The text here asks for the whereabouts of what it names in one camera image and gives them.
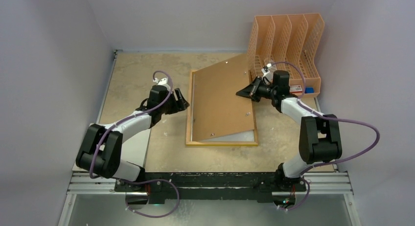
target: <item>brown board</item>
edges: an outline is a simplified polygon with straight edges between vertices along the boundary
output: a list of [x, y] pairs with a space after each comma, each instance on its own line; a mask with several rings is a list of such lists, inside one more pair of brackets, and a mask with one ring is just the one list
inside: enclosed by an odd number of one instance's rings
[[250, 83], [246, 54], [192, 73], [191, 141], [255, 129], [251, 100], [236, 96]]

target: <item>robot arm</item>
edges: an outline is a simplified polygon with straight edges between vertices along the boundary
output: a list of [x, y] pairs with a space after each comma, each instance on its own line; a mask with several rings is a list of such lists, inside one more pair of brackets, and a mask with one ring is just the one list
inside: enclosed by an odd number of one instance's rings
[[[271, 99], [271, 104], [283, 114], [300, 124], [299, 153], [280, 169], [285, 178], [299, 178], [302, 171], [316, 162], [330, 162], [342, 155], [339, 124], [319, 118], [298, 104], [298, 99], [290, 93], [289, 78], [286, 71], [276, 70], [273, 74], [265, 67], [264, 76], [256, 77], [251, 84], [238, 91], [236, 95], [259, 102], [262, 97]], [[322, 116], [336, 117], [319, 113]]]
[[104, 149], [98, 152], [93, 172], [105, 178], [119, 178], [128, 181], [138, 181], [143, 178], [144, 168], [121, 159], [122, 144], [135, 134], [153, 127], [161, 120], [162, 114], [173, 114], [186, 110], [189, 103], [183, 98], [180, 89], [175, 89], [176, 98], [172, 92], [169, 99], [159, 108], [143, 114], [158, 104], [168, 95], [170, 87], [167, 79], [161, 79], [157, 85], [150, 90], [147, 105], [137, 108], [128, 117], [136, 116], [134, 119], [125, 121], [119, 126], [115, 123], [99, 125], [92, 124], [82, 141], [76, 157], [76, 165], [84, 170], [89, 170], [96, 146], [102, 135], [113, 125], [116, 127], [109, 132], [104, 140]]

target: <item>white wall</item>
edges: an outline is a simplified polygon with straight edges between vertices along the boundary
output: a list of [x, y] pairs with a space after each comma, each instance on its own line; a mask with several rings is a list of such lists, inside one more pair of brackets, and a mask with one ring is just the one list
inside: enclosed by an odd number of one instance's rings
[[[348, 170], [363, 225], [415, 222], [414, 0], [336, 0], [318, 60], [323, 112], [377, 126], [373, 151]], [[344, 157], [366, 148], [370, 129], [341, 125]]]
[[320, 12], [334, 0], [88, 0], [111, 46], [246, 50], [255, 15]]
[[0, 0], [0, 225], [56, 225], [111, 66], [86, 0]]

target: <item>blue object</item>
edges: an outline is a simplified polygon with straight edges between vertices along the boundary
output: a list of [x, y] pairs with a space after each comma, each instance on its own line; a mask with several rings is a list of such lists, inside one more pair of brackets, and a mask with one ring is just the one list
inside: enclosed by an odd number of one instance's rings
[[305, 93], [314, 93], [314, 88], [305, 88]]

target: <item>beige table surface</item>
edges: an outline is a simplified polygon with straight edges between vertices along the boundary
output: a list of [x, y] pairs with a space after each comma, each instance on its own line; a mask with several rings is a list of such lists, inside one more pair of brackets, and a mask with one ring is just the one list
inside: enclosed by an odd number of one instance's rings
[[[117, 57], [100, 123], [112, 123], [132, 113], [148, 97], [152, 74], [164, 70], [187, 97], [189, 71], [239, 53], [120, 53]], [[314, 99], [304, 103], [316, 109]], [[263, 99], [254, 104], [257, 147], [186, 147], [186, 113], [163, 115], [151, 129], [145, 163], [148, 172], [275, 171], [298, 153], [300, 126]], [[332, 166], [315, 169], [333, 171]]]

